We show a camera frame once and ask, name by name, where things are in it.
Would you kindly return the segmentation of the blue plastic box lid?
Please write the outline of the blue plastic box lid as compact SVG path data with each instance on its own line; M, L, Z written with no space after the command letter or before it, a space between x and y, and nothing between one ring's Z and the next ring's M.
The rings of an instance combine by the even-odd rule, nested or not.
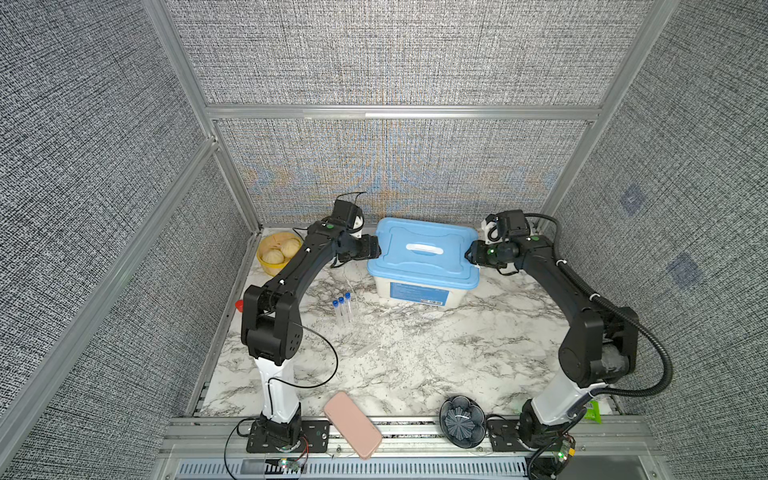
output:
M376 236L381 255L367 264L374 277L458 290L479 284L479 268L465 258L478 239L472 228L384 218Z

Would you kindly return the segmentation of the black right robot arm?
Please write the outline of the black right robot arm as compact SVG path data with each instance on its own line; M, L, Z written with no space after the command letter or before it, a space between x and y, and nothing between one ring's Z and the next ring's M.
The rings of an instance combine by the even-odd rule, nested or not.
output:
M511 276L525 273L560 308L568 330L558 349L559 373L520 413L519 441L528 449L546 450L562 441L585 415L588 403L601 395L652 397L672 383L672 358L637 313L619 307L592 288L560 252L558 238L533 232L535 214L507 210L488 215L483 237L465 253L478 267ZM651 386L622 389L616 382L636 369L637 347L645 338L661 362L660 378Z

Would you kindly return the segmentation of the white plastic storage box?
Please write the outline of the white plastic storage box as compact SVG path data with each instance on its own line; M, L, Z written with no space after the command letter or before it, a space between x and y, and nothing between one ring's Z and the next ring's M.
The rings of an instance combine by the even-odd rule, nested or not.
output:
M406 301L436 307L456 308L468 290L435 287L412 282L374 278L378 294L382 298Z

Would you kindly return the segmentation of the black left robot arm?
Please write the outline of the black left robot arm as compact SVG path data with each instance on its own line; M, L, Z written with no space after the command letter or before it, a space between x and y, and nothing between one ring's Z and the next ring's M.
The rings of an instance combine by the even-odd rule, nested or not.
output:
M294 377L293 358L301 346L304 326L300 303L321 270L378 257L377 240L362 232L363 215L349 221L319 220L307 228L298 252L271 280L248 287L242 297L241 343L255 361L263 406L255 420L257 431L279 449L299 444L302 436L301 388Z

